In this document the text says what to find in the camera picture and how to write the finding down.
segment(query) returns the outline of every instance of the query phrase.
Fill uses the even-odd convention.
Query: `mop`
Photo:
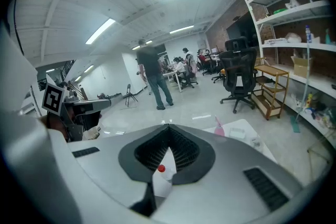
[[[307,66],[307,79],[306,79],[306,85],[304,85],[304,92],[303,92],[303,97],[302,97],[302,102],[301,102],[301,107],[298,111],[298,114],[295,116],[290,117],[290,124],[292,125],[293,132],[295,133],[300,133],[300,127],[298,124],[298,117],[299,114],[303,111],[303,107],[305,106],[305,101],[306,101],[306,95],[308,91],[308,80],[309,80],[309,73],[310,73],[310,55],[309,55],[309,43],[307,43],[307,58],[308,58],[308,66]]]

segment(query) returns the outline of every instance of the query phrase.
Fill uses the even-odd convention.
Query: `person standing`
[[[146,42],[144,39],[139,40],[139,46],[140,48],[137,49],[136,58],[138,59],[141,78],[144,81],[148,81],[149,85],[152,88],[157,104],[156,109],[165,110],[165,107],[161,100],[159,86],[166,95],[167,103],[169,105],[174,105],[174,103],[170,91],[167,87],[166,81],[162,75],[162,67],[158,54],[153,47],[146,46]],[[147,78],[144,75],[144,69],[146,70]]]

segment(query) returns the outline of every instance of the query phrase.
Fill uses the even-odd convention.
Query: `jeans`
[[[164,94],[166,95],[167,103],[168,104],[173,103],[172,96],[170,95],[170,91],[167,87],[166,81],[165,81],[162,74],[157,74],[157,75],[147,77],[147,80],[148,80],[148,83],[151,86],[152,91],[155,95],[155,100],[156,100],[157,107],[159,107],[160,109],[164,108],[164,105],[163,105],[162,100],[161,100],[160,92],[159,92],[159,86],[162,89],[162,91],[164,92]]]

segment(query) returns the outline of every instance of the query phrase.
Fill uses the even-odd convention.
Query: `person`
[[[144,39],[139,40],[140,48],[137,49],[136,58],[138,59],[138,65],[140,68],[140,75],[144,81],[148,81],[152,88],[155,96],[158,110],[165,110],[162,103],[159,86],[166,96],[166,101],[169,105],[174,105],[173,98],[167,87],[166,81],[162,75],[161,62],[159,60],[158,54],[153,47],[146,46]]]
[[[143,73],[144,73],[144,77],[146,77],[146,70],[145,70],[145,69],[143,70]],[[138,65],[138,71],[137,71],[136,74],[137,74],[137,75],[140,74],[139,65]],[[149,83],[147,83],[146,80],[143,80],[143,82],[145,83],[146,87],[148,88],[149,95],[151,95],[151,94],[152,94],[152,88],[151,88],[151,86],[149,85]]]
[[[177,77],[179,79],[179,82],[182,82],[182,74],[179,75],[179,73],[182,73],[182,72],[185,72],[185,68],[184,68],[184,65],[183,63],[181,62],[180,58],[178,57],[175,57],[173,59],[173,63],[174,63],[174,67],[173,67],[173,70],[176,70],[177,71]],[[174,81],[177,83],[177,79],[176,79],[176,76],[173,76],[173,79]]]
[[[194,55],[191,51],[189,51],[187,48],[182,49],[183,52],[186,54],[185,56],[185,63],[190,67],[190,71],[194,74],[197,72],[197,65],[194,60]]]
[[[198,58],[201,62],[208,62],[210,59],[206,59],[205,56],[203,55],[203,50],[199,49],[198,50]]]

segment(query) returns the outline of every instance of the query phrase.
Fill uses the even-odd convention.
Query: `desk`
[[[179,82],[179,80],[178,80],[178,76],[177,76],[177,71],[173,71],[173,72],[169,72],[169,73],[164,73],[163,74],[163,76],[164,77],[168,77],[168,79],[169,79],[169,76],[170,75],[172,75],[172,76],[174,76],[175,75],[175,77],[176,77],[176,81],[177,81],[177,85],[178,85],[178,90],[180,91],[180,92],[182,92],[182,90],[181,90],[181,85],[180,85],[180,82]]]
[[[275,160],[275,158],[274,158],[273,154],[271,153],[271,151],[269,150],[269,148],[262,141],[262,139],[257,134],[257,132],[253,129],[253,127],[245,119],[241,119],[241,120],[238,120],[238,121],[223,124],[222,127],[224,129],[226,137],[230,137],[229,135],[230,135],[230,129],[231,128],[239,128],[239,129],[245,130],[245,138],[242,139],[242,140],[240,140],[240,139],[237,139],[237,140],[240,140],[240,141],[244,142],[245,144],[247,144],[249,146],[251,146],[251,139],[252,138],[256,138],[256,137],[259,138],[261,143],[262,143],[262,146],[260,148],[261,153],[264,154],[266,157],[268,157],[271,161],[277,163],[277,161]],[[216,127],[213,127],[213,128],[205,129],[203,131],[214,133],[215,129],[216,129]]]

